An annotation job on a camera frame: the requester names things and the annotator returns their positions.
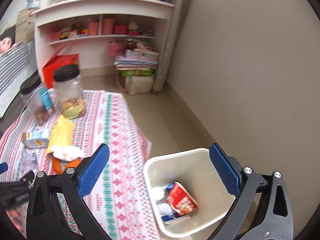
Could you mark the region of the clear plastic bottle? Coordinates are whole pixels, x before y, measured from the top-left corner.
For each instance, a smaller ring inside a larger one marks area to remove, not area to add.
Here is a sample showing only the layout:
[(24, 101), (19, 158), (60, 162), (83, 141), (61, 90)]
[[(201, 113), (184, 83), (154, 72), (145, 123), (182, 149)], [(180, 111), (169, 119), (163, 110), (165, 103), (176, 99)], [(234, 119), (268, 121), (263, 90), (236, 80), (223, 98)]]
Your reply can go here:
[(23, 177), (29, 171), (36, 175), (39, 171), (37, 154), (34, 149), (23, 148), (21, 152), (21, 170), (20, 175)]

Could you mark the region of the red instant noodle cup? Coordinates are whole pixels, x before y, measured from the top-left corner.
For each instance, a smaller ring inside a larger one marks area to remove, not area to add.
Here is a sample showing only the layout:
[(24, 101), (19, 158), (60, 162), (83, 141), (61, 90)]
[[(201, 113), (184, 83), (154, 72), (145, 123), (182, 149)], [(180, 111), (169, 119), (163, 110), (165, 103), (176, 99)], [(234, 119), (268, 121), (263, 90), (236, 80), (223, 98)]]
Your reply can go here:
[(197, 201), (179, 182), (174, 182), (174, 186), (167, 197), (167, 202), (181, 216), (199, 207)]

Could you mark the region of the blue tissue box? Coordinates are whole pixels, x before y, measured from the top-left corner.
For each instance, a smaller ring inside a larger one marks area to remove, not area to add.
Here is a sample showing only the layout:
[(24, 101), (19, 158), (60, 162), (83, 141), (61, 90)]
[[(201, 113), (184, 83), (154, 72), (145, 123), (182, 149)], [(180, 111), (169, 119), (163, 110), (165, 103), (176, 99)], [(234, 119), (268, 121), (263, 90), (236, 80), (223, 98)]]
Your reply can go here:
[(167, 197), (173, 186), (174, 183), (171, 183), (164, 189), (164, 196), (157, 203), (159, 214), (161, 215), (161, 219), (163, 220), (163, 222), (168, 222), (181, 217), (181, 215), (179, 215), (167, 202)]

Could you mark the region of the white plastic trash bin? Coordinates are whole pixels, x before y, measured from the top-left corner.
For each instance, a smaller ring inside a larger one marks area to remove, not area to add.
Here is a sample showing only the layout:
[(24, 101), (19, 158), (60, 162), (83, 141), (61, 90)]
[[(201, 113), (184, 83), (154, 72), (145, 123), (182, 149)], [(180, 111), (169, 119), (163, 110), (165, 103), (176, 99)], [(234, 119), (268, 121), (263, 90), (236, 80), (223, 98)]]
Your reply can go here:
[(143, 175), (163, 239), (193, 239), (215, 229), (235, 201), (206, 148), (153, 157)]

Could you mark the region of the small snack box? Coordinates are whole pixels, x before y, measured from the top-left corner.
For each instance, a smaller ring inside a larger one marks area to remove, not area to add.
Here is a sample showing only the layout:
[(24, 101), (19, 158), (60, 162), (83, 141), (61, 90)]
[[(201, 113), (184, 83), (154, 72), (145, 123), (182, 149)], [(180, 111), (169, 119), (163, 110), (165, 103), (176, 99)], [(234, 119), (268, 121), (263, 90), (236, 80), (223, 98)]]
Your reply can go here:
[(25, 147), (29, 149), (47, 148), (49, 145), (49, 139), (49, 129), (23, 132), (21, 136), (21, 141), (23, 142)]

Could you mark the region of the orange peel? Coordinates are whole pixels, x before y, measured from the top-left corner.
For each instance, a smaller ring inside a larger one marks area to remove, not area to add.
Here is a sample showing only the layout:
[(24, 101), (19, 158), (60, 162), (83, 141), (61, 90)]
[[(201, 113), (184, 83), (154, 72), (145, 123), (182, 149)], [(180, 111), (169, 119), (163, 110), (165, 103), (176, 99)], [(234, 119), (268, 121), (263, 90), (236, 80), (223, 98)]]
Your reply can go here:
[(52, 157), (52, 166), (55, 174), (62, 174), (68, 168), (77, 168), (77, 166), (81, 163), (82, 159), (76, 159), (70, 162), (62, 161), (55, 157)]

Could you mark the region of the crumpled white tissue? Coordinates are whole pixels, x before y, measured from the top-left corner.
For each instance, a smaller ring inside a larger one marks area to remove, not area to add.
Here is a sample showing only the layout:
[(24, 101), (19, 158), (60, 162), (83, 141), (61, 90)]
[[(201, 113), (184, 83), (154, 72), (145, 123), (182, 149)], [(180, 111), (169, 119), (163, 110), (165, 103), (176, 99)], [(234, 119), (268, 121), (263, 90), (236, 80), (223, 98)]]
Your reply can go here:
[(71, 162), (85, 157), (85, 152), (76, 146), (61, 147), (58, 145), (53, 145), (51, 147), (51, 151), (54, 158), (66, 162)]

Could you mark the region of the yellow snack bag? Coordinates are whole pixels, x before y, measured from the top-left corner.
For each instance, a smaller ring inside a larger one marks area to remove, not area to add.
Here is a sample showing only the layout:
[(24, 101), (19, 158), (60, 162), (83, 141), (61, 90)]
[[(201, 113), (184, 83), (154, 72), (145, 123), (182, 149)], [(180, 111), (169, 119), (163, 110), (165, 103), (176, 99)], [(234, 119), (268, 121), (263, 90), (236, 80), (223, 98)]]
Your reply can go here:
[(47, 154), (53, 153), (52, 146), (67, 147), (72, 145), (74, 122), (60, 115), (56, 124), (50, 132), (49, 144), (46, 150)]

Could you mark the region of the jar with blue label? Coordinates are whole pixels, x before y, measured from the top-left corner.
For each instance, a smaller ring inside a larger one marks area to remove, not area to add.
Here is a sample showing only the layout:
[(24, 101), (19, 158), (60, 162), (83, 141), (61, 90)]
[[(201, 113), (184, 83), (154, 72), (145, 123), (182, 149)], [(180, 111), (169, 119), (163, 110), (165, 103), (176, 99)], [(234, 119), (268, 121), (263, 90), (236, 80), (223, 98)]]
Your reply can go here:
[(46, 86), (37, 73), (20, 85), (22, 100), (39, 126), (43, 126), (54, 113), (54, 105)]

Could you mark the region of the patterned pink tablecloth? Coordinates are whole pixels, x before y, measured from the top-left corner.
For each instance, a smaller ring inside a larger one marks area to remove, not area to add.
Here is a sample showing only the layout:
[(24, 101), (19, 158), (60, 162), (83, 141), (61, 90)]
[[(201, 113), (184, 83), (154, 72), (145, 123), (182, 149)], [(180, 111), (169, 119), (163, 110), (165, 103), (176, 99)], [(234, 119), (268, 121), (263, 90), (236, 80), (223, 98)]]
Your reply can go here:
[[(55, 112), (44, 126), (37, 126), (26, 110), (1, 138), (1, 163), (8, 171), (1, 182), (17, 181), (27, 172), (23, 167), (22, 132), (52, 130), (61, 114), (60, 102), (50, 91)], [(84, 201), (112, 239), (161, 239), (143, 176), (151, 142), (137, 127), (126, 100), (119, 93), (85, 90), (86, 114), (74, 119), (72, 145), (91, 156), (100, 144), (110, 149), (106, 167)]]

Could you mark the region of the jar with nuts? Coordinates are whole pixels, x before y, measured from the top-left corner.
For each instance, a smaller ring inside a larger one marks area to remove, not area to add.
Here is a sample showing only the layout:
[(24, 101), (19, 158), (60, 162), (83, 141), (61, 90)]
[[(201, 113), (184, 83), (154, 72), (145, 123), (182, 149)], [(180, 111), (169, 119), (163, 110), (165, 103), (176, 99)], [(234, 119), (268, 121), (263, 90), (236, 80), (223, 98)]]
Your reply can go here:
[(53, 87), (60, 100), (62, 113), (69, 120), (84, 116), (85, 97), (77, 64), (68, 64), (53, 73)]

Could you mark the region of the red gift box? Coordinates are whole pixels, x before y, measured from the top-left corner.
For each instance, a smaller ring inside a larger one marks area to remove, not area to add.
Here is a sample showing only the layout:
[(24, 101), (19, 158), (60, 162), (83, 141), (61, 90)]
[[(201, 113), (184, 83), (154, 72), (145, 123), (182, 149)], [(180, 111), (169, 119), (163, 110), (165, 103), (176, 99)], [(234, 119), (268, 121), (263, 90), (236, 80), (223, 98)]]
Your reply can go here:
[(54, 81), (53, 73), (60, 67), (63, 67), (69, 64), (79, 64), (79, 55), (78, 54), (57, 55), (43, 67), (42, 72), (43, 72), (44, 82), (47, 88), (53, 87), (52, 85)]

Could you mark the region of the pink pig plush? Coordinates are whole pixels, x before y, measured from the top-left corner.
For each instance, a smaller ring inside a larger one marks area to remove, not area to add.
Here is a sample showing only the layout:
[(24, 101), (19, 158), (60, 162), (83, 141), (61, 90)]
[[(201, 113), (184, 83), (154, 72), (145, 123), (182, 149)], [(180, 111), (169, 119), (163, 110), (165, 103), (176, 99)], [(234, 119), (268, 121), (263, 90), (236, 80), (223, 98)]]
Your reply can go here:
[(12, 44), (12, 39), (10, 37), (5, 37), (3, 40), (0, 41), (0, 54), (6, 53)]

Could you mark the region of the stack of cardboard books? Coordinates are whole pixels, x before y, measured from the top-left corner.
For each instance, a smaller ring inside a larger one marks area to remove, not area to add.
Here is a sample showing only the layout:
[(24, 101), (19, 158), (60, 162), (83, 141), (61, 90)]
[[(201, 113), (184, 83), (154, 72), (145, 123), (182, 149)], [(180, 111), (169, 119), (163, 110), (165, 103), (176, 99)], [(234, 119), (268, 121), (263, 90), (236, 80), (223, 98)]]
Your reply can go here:
[(34, 11), (36, 8), (24, 9), (18, 13), (15, 25), (15, 42), (29, 43), (34, 40)]

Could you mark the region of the white woven bag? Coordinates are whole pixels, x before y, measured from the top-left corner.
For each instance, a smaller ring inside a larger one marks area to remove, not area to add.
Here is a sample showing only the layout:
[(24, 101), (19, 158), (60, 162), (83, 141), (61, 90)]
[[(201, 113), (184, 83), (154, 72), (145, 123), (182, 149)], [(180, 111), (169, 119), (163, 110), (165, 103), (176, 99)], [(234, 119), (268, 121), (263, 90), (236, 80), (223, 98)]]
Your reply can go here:
[(153, 83), (153, 76), (126, 77), (125, 89), (129, 95), (145, 94), (152, 90)]

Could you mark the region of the pink basket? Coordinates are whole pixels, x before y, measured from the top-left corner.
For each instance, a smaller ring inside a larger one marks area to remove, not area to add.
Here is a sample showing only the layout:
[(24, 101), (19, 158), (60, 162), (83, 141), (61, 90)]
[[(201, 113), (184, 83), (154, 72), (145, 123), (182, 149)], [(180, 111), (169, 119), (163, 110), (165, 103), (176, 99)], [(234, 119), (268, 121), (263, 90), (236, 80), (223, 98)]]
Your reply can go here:
[(119, 53), (123, 51), (125, 48), (125, 44), (123, 43), (116, 43), (116, 42), (110, 42), (109, 43), (109, 55), (110, 56), (117, 56)]

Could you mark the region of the white bookshelf unit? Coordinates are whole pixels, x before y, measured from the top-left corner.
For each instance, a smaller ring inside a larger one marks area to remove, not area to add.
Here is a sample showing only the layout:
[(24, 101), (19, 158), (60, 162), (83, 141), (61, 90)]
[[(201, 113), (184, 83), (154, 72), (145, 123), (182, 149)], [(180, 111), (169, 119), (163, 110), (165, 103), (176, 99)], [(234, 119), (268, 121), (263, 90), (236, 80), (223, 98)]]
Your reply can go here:
[(39, 70), (77, 55), (84, 72), (112, 71), (116, 43), (139, 40), (164, 54), (178, 0), (53, 0), (33, 13)]

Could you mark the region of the pink pen holder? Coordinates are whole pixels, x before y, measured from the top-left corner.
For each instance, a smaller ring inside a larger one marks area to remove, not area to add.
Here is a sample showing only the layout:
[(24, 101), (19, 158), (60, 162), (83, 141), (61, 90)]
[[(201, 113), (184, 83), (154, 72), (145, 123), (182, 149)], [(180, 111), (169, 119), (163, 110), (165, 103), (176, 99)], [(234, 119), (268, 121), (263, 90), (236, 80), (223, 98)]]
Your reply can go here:
[(88, 35), (96, 36), (99, 33), (99, 22), (89, 22), (88, 23)]

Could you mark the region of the stack of books and papers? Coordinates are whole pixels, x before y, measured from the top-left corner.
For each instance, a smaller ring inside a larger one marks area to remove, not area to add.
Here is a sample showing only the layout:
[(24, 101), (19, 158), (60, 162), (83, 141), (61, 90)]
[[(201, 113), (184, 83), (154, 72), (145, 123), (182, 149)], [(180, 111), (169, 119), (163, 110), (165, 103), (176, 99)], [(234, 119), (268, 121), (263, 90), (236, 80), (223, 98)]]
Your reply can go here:
[(125, 44), (123, 51), (115, 56), (114, 66), (116, 70), (157, 68), (160, 52), (148, 43), (134, 39), (124, 39), (112, 42)]

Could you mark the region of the pink storage bin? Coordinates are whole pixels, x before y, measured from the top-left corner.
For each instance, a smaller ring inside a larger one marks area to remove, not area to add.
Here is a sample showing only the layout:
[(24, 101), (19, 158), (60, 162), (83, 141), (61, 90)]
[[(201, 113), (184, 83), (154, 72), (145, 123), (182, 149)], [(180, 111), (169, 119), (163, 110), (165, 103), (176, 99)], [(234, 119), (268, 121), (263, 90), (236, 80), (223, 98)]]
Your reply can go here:
[(114, 18), (104, 18), (102, 21), (102, 35), (111, 35), (114, 32)]

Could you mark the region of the beige curtain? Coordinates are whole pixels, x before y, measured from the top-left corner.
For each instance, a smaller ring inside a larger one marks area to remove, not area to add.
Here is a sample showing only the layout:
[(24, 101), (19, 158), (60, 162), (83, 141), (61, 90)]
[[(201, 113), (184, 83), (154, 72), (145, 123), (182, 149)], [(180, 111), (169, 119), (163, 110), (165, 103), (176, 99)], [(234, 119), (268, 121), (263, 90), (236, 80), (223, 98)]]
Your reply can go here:
[(171, 0), (175, 5), (172, 13), (171, 19), (168, 21), (166, 26), (166, 36), (165, 43), (161, 49), (159, 65), (157, 68), (155, 82), (153, 84), (153, 91), (160, 92), (166, 81), (171, 59), (174, 53), (175, 44), (180, 34), (180, 29), (183, 25), (184, 18), (187, 13), (188, 5), (190, 0)]

